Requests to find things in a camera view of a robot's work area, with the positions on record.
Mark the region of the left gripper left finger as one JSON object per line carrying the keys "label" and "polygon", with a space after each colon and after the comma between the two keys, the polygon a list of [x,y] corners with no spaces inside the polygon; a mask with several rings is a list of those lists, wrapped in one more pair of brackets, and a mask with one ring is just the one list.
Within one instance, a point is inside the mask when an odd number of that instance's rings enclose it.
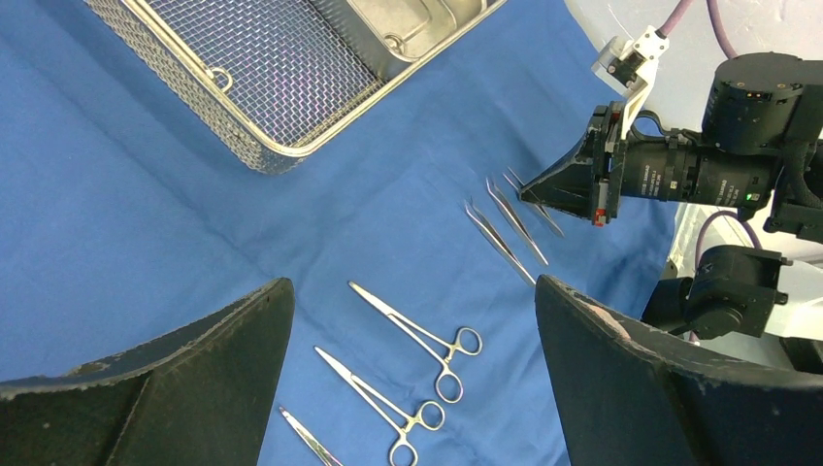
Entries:
{"label": "left gripper left finger", "polygon": [[5,465],[253,465],[290,339],[287,278],[58,377],[1,385]]}

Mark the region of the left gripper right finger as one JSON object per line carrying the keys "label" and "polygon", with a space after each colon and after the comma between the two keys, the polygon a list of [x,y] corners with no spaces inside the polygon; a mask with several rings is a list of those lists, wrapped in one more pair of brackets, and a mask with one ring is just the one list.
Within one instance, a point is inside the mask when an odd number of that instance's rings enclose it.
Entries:
{"label": "left gripper right finger", "polygon": [[575,465],[818,465],[822,379],[695,346],[551,276],[536,320]]}

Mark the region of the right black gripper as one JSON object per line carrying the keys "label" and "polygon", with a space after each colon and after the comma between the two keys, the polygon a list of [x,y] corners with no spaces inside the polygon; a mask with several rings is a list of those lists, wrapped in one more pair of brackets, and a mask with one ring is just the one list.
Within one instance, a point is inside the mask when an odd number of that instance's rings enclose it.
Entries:
{"label": "right black gripper", "polygon": [[680,128],[650,136],[632,125],[621,140],[623,106],[598,106],[591,128],[521,187],[519,200],[598,226],[616,217],[621,197],[751,212],[766,205],[776,181],[775,157],[733,154]]}

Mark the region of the steel tweezers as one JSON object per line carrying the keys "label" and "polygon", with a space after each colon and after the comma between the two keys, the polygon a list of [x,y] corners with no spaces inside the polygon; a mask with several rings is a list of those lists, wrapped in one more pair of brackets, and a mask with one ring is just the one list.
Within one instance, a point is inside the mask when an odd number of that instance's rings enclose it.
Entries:
{"label": "steel tweezers", "polygon": [[[525,185],[524,181],[515,173],[515,171],[511,167],[509,167],[508,172],[504,174],[504,178],[513,187],[516,193],[519,193],[520,189]],[[551,214],[548,212],[545,206],[530,203],[527,203],[526,206],[530,208],[536,215],[540,216],[543,220],[547,222],[549,228],[555,236],[559,238],[565,237],[565,233],[563,232],[562,228],[551,216]]]}
{"label": "steel tweezers", "polygon": [[486,216],[475,206],[472,200],[466,200],[464,202],[464,210],[468,218],[475,224],[478,231],[483,235],[486,241],[508,262],[510,267],[518,274],[518,276],[525,283],[535,286],[536,280],[513,254],[510,247],[506,244],[499,232],[486,218]]}

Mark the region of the thin steel instrument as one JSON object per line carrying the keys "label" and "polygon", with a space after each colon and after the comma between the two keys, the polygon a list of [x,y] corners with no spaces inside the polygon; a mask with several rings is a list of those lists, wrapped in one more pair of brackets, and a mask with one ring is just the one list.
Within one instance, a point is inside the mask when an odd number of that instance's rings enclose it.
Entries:
{"label": "thin steel instrument", "polygon": [[524,222],[520,219],[512,203],[508,200],[502,189],[498,187],[490,178],[485,179],[485,185],[487,193],[492,198],[494,204],[496,205],[500,213],[503,215],[505,220],[509,223],[513,231],[519,236],[519,238],[523,242],[526,243],[526,246],[529,248],[531,253],[536,257],[536,259],[543,266],[548,266],[549,261],[547,257],[539,248],[530,232],[527,230]]}

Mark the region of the surgical scissors forceps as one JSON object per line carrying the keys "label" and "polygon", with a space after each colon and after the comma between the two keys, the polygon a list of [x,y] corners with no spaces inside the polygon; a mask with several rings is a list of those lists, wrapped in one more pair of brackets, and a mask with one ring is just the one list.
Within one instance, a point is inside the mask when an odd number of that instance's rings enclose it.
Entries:
{"label": "surgical scissors forceps", "polygon": [[430,432],[440,430],[445,422],[444,407],[437,401],[424,400],[415,410],[407,412],[353,373],[325,349],[313,346],[313,350],[396,432],[397,437],[387,453],[388,464],[391,466],[418,465],[419,454],[410,441],[410,434],[416,427]]}

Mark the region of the blue surgical drape cloth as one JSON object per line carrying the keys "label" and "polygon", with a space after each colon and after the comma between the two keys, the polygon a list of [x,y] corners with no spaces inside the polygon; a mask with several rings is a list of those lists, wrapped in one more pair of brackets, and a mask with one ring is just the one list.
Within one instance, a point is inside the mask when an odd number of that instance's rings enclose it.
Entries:
{"label": "blue surgical drape cloth", "polygon": [[611,98],[560,1],[509,1],[294,170],[250,171],[81,1],[1,5],[1,376],[58,375],[277,277],[296,311],[277,389],[346,465],[390,426],[319,357],[397,405],[437,363],[351,289],[428,330],[469,325],[463,400],[424,465],[566,465],[534,293],[481,236],[485,180],[538,174]]}

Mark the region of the wire mesh instrument basket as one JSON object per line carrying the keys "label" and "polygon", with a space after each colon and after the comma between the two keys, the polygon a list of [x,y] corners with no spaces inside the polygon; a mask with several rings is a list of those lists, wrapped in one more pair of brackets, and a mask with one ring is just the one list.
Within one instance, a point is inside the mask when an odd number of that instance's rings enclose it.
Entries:
{"label": "wire mesh instrument basket", "polygon": [[358,58],[314,1],[93,1],[91,10],[248,168],[301,163],[480,17],[391,80]]}

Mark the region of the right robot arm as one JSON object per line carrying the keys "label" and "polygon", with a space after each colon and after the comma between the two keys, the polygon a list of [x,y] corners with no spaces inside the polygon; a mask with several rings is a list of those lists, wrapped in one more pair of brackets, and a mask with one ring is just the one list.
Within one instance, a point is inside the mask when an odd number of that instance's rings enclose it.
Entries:
{"label": "right robot arm", "polygon": [[[521,201],[584,218],[616,217],[625,197],[713,206],[764,228],[822,240],[822,63],[778,52],[723,61],[702,128],[641,133],[628,107],[596,108],[579,141],[518,191]],[[661,280],[642,321],[693,342],[730,333],[775,335],[794,369],[822,371],[822,318],[801,316],[778,289],[790,260],[755,246],[698,249],[692,277]]]}

